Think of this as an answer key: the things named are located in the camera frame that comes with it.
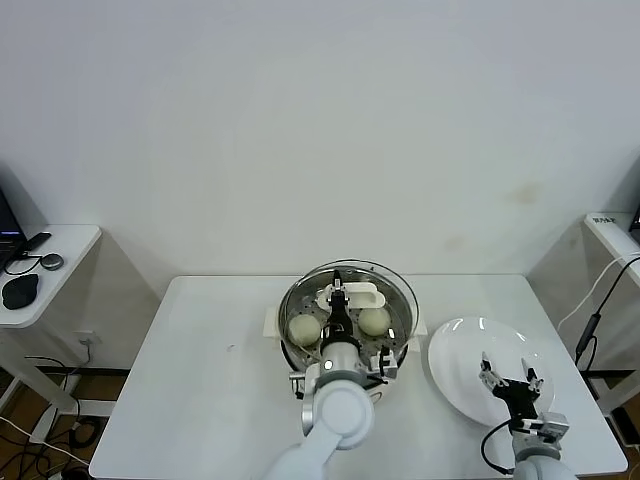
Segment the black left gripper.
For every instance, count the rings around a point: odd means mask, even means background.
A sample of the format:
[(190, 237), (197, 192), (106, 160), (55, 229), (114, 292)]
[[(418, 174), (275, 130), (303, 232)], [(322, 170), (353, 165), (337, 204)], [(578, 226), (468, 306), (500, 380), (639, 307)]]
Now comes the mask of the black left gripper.
[(331, 305), (331, 312), (323, 327), (322, 345), (336, 342), (356, 344), (353, 322), (348, 314), (348, 292), (344, 289), (344, 282), (338, 269), (333, 271), (332, 288), (327, 294)]

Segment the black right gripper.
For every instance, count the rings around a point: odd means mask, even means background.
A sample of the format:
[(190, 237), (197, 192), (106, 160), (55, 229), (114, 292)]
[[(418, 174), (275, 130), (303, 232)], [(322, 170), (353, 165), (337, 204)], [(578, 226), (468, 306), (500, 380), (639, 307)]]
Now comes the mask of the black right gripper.
[(505, 380), (497, 374), (485, 351), (482, 352), (479, 378), (493, 396), (502, 400), (511, 420), (536, 419), (535, 402), (541, 394), (544, 380), (525, 357), (521, 358), (525, 380)]

